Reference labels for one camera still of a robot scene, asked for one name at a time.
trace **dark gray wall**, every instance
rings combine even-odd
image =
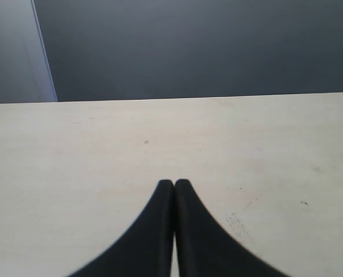
[[[343,91],[340,0],[35,0],[59,100]]]
[[[56,100],[31,0],[0,0],[0,103]]]

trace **white table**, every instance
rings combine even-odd
[[[284,272],[343,276],[343,93],[0,104],[0,276],[78,269],[162,178]]]

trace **black rubber tip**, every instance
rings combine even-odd
[[[178,180],[174,193],[180,277],[285,276],[225,232],[188,180]]]
[[[108,250],[71,277],[169,277],[173,251],[173,183],[162,180],[142,213]]]

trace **gray wall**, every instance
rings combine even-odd
[[[59,100],[343,91],[340,0],[35,0]]]
[[[0,103],[56,101],[31,0],[0,0]]]

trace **light gray wall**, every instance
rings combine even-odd
[[[31,0],[0,0],[0,103],[56,100]]]
[[[59,100],[343,91],[340,0],[35,0]]]

